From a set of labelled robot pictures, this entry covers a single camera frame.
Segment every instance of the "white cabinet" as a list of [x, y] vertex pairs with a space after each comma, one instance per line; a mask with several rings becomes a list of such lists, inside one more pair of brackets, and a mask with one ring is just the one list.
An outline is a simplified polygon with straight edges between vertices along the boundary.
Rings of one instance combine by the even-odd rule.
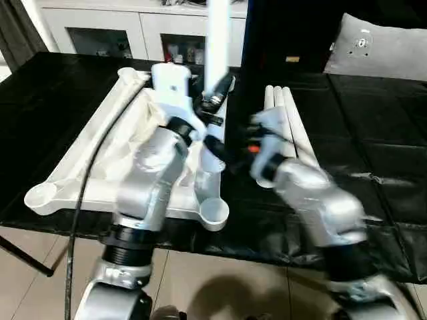
[[43, 9], [62, 53], [147, 59], [138, 13]]
[[[202, 64], [207, 7], [160, 0], [37, 0], [62, 53]], [[229, 64], [239, 67], [248, 2], [231, 8]]]
[[[204, 52], [207, 17], [153, 13], [141, 13], [140, 17], [148, 59], [165, 61], [178, 54], [184, 63], [195, 63], [197, 52]], [[242, 61], [245, 25], [245, 19], [232, 19], [229, 64], [234, 67]]]

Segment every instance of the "tiled floor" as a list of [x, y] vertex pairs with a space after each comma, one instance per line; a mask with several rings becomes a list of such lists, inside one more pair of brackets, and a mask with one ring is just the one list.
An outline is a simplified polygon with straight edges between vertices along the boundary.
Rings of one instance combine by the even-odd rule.
[[[63, 319], [64, 237], [0, 228], [0, 234], [48, 266], [52, 278], [0, 250], [1, 320]], [[78, 239], [73, 310], [101, 253], [96, 241]], [[325, 319], [336, 306], [324, 293], [321, 273], [261, 263], [156, 249], [147, 292], [155, 307], [175, 305], [188, 319], [245, 319], [268, 313], [272, 319]], [[427, 308], [427, 287], [409, 285]]]

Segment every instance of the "gray pillow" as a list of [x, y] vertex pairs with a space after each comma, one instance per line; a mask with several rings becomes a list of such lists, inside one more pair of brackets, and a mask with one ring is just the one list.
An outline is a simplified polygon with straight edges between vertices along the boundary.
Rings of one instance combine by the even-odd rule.
[[324, 72], [427, 81], [427, 30], [381, 27], [345, 13]]

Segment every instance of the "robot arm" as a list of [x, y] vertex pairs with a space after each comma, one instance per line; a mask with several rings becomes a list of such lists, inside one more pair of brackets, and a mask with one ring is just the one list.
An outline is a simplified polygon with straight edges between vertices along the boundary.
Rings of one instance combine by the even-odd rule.
[[165, 219], [171, 189], [183, 171], [188, 147], [203, 139], [206, 124], [215, 120], [233, 81], [225, 76], [207, 99], [187, 96], [187, 68], [153, 67], [155, 93], [167, 125], [157, 127], [133, 157], [117, 194], [113, 225], [101, 239], [102, 257], [83, 294], [75, 320], [148, 319], [151, 298], [142, 288], [151, 276], [156, 235]]
[[[279, 132], [274, 109], [254, 117], [266, 132]], [[262, 138], [251, 176], [271, 181], [274, 191], [300, 217], [324, 258], [331, 296], [342, 306], [336, 318], [419, 319], [401, 290], [371, 260], [361, 202], [325, 171], [277, 153], [280, 143], [274, 134]]]

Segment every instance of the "black table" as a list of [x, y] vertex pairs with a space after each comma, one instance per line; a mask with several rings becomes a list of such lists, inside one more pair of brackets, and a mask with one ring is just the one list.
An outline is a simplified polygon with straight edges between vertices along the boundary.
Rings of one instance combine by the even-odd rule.
[[[0, 84], [0, 222], [67, 235], [73, 210], [39, 216], [27, 190], [44, 181], [117, 80], [120, 67], [149, 61], [39, 53]], [[194, 73], [200, 68], [194, 67]], [[265, 85], [291, 88], [320, 162], [362, 201], [372, 258], [393, 279], [427, 283], [427, 85], [325, 74], [239, 73], [230, 97], [226, 140], [264, 104]], [[224, 173], [226, 227], [167, 219], [159, 247], [276, 265], [321, 269], [322, 260], [295, 213], [246, 174]], [[111, 214], [83, 212], [80, 237], [96, 238]]]

